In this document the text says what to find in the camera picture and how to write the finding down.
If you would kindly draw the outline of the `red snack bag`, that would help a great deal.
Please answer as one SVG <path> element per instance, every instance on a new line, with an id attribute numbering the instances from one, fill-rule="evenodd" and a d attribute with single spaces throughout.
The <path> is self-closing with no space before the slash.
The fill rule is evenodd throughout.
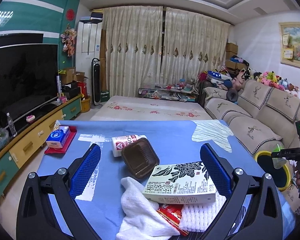
<path id="1" fill-rule="evenodd" d="M 179 231 L 182 236 L 187 236 L 189 233 L 179 227 L 182 217 L 181 210 L 183 205 L 179 204 L 159 204 L 157 212 L 175 229 Z"/>

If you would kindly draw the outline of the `white cloth towel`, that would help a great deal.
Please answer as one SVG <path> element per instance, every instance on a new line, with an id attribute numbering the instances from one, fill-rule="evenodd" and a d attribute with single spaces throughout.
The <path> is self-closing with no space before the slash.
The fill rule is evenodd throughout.
<path id="1" fill-rule="evenodd" d="M 116 239 L 170 239 L 180 235 L 180 232 L 157 212 L 159 204 L 148 200 L 142 194 L 142 184 L 126 177 L 121 179 L 121 185 L 125 188 L 121 197 L 125 217 Z"/>

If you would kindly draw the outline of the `white red label bottle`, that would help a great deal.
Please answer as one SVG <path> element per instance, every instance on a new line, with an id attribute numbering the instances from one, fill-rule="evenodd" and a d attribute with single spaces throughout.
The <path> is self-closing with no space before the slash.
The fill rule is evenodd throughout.
<path id="1" fill-rule="evenodd" d="M 141 138 L 146 138 L 147 137 L 145 135 L 136 135 L 136 134 L 132 134 L 132 135 L 123 135 L 120 137 L 112 137 L 111 142 L 112 142 L 112 152 L 113 152 L 113 156 L 116 157 L 120 157 L 122 155 L 122 150 L 136 142 L 137 140 L 141 139 Z"/>

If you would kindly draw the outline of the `brown plastic tray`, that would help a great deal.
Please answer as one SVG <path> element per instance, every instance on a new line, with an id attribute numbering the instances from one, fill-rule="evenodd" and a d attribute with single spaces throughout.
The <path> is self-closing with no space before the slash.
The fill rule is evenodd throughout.
<path id="1" fill-rule="evenodd" d="M 126 146 L 122 150 L 122 158 L 129 172 L 138 179 L 151 174 L 154 167 L 160 164 L 159 157 L 146 138 L 140 138 Z"/>

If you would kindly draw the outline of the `yellow rim black trash bin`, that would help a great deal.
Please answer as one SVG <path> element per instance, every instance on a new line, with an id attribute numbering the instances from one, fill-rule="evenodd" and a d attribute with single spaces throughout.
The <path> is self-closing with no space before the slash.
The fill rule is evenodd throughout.
<path id="1" fill-rule="evenodd" d="M 279 169 L 276 169 L 273 164 L 271 152 L 260 151 L 254 155 L 255 161 L 264 170 L 269 173 L 279 191 L 283 192 L 290 186 L 291 174 L 288 166 L 285 164 Z"/>

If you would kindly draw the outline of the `beige sectional sofa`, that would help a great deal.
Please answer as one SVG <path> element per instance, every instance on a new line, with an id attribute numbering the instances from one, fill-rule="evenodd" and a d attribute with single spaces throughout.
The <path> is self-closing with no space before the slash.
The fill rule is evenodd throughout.
<path id="1" fill-rule="evenodd" d="M 244 82 L 236 102 L 226 91 L 206 87 L 201 106 L 213 119 L 223 120 L 243 147 L 255 155 L 260 151 L 299 147 L 296 122 L 300 121 L 300 99 L 257 81 Z"/>

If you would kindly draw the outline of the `wooden tv cabinet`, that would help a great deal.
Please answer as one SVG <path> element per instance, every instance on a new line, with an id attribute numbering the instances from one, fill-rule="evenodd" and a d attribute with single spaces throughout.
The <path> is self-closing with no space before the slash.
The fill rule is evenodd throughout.
<path id="1" fill-rule="evenodd" d="M 81 112 L 81 96 L 59 105 L 41 115 L 0 151 L 0 198 L 18 171 L 44 145 L 57 120 L 70 120 Z"/>

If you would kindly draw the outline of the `blue tissue pack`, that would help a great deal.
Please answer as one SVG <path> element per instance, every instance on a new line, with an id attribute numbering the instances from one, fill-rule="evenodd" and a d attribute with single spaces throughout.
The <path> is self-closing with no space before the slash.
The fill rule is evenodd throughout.
<path id="1" fill-rule="evenodd" d="M 49 148 L 63 148 L 66 140 L 70 135 L 69 126 L 59 126 L 57 129 L 54 129 L 48 138 L 46 139 L 46 144 Z"/>

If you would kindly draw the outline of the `clear water bottle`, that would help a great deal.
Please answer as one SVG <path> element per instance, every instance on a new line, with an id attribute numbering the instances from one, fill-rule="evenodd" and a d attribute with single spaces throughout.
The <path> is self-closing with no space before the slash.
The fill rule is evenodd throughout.
<path id="1" fill-rule="evenodd" d="M 17 130 L 15 129 L 15 125 L 14 122 L 12 120 L 12 117 L 10 116 L 10 113 L 6 113 L 7 115 L 7 122 L 8 122 L 8 126 L 10 128 L 11 134 L 13 137 L 17 136 Z"/>

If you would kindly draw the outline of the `book with leaf cover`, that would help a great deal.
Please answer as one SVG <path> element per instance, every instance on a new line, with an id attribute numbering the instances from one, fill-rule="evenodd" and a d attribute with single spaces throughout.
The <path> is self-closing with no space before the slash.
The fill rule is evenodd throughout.
<path id="1" fill-rule="evenodd" d="M 201 161 L 157 165 L 143 195 L 159 204 L 206 204 L 216 201 L 217 190 Z"/>

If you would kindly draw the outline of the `red tray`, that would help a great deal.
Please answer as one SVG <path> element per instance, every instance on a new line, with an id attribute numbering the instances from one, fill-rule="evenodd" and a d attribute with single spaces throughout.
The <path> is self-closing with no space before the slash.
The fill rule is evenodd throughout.
<path id="1" fill-rule="evenodd" d="M 77 133 L 74 126 L 59 126 L 46 139 L 44 154 L 65 154 Z"/>

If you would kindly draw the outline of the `pile of plush toys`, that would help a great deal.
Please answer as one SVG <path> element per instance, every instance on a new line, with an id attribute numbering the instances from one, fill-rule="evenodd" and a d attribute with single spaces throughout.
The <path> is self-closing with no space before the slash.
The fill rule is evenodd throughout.
<path id="1" fill-rule="evenodd" d="M 215 87 L 229 91 L 234 89 L 239 92 L 244 88 L 244 85 L 253 80 L 263 85 L 274 87 L 285 91 L 295 97 L 299 97 L 299 87 L 291 84 L 287 79 L 276 75 L 275 72 L 257 72 L 251 68 L 242 68 L 235 72 L 229 72 L 227 69 L 219 71 L 209 70 L 202 72 L 198 76 L 198 81 L 203 83 L 203 87 Z"/>

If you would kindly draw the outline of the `framed flower painting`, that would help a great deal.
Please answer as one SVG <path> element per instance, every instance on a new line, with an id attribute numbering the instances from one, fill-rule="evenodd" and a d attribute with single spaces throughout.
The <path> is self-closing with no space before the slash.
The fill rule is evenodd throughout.
<path id="1" fill-rule="evenodd" d="M 300 22 L 279 23 L 281 63 L 300 68 Z"/>

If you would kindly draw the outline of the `blue star tablecloth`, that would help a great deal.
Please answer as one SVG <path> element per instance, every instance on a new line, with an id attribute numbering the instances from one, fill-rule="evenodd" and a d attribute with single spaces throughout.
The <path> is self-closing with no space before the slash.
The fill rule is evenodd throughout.
<path id="1" fill-rule="evenodd" d="M 142 234 L 135 229 L 119 231 L 125 216 L 121 207 L 124 192 L 121 179 L 129 176 L 129 172 L 123 160 L 113 156 L 112 137 L 145 135 L 161 164 L 198 161 L 202 144 L 212 141 L 208 135 L 198 135 L 203 121 L 64 121 L 63 125 L 77 129 L 74 140 L 66 154 L 46 155 L 38 174 L 53 174 L 58 168 L 68 167 L 74 159 L 81 157 L 92 143 L 100 146 L 100 164 L 87 190 L 77 198 L 77 204 L 102 239 L 151 238 L 149 233 Z"/>

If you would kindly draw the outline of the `stacked cardboard boxes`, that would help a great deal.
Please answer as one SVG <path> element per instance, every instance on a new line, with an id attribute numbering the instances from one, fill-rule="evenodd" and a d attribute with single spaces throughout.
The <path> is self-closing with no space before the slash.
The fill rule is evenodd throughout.
<path id="1" fill-rule="evenodd" d="M 238 45 L 234 43 L 226 44 L 226 57 L 225 57 L 225 66 L 230 69 L 247 69 L 249 63 L 238 56 Z"/>

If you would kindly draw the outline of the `floral floor mattress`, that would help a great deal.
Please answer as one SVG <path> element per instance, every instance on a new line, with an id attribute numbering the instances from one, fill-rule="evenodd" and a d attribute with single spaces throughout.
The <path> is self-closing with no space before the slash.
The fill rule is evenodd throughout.
<path id="1" fill-rule="evenodd" d="M 91 121 L 173 121 L 210 120 L 211 117 L 198 104 L 113 96 L 90 119 Z"/>

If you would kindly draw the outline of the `low glass toy shelf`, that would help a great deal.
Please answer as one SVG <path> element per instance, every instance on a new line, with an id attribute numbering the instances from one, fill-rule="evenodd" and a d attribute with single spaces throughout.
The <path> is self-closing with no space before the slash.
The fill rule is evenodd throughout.
<path id="1" fill-rule="evenodd" d="M 146 99 L 197 102 L 198 96 L 195 89 L 175 86 L 144 85 L 138 88 L 138 97 Z"/>

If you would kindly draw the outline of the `black flat television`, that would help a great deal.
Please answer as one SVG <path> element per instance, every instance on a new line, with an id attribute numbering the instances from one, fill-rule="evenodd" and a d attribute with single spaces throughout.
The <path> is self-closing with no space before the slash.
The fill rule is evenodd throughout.
<path id="1" fill-rule="evenodd" d="M 0 36 L 0 128 L 10 115 L 20 130 L 25 116 L 57 97 L 58 46 L 40 34 Z"/>

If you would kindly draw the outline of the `black tower fan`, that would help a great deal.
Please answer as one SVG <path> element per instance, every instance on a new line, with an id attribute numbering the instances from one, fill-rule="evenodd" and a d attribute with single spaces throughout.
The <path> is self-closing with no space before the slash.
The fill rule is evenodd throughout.
<path id="1" fill-rule="evenodd" d="M 93 105 L 97 108 L 101 105 L 101 66 L 98 58 L 91 61 L 91 88 Z"/>

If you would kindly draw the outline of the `artificial flower decoration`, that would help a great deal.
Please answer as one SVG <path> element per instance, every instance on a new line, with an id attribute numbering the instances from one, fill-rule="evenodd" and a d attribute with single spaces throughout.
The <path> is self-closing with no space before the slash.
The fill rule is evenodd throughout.
<path id="1" fill-rule="evenodd" d="M 61 42 L 63 44 L 62 51 L 67 53 L 68 57 L 72 57 L 75 53 L 77 32 L 74 28 L 67 24 L 65 31 L 61 34 Z"/>

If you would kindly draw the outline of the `beige embroidered curtains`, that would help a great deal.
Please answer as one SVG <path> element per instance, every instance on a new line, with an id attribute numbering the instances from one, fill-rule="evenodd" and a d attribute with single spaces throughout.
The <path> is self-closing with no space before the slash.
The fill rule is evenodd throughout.
<path id="1" fill-rule="evenodd" d="M 141 85 L 194 81 L 225 59 L 230 24 L 195 12 L 151 6 L 103 10 L 106 77 L 111 96 Z"/>

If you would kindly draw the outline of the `white standing air conditioner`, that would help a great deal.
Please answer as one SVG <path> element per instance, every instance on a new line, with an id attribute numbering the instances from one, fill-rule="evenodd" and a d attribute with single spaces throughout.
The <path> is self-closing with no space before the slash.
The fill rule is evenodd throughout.
<path id="1" fill-rule="evenodd" d="M 75 67 L 91 79 L 91 62 L 100 58 L 102 19 L 82 17 L 77 24 Z"/>

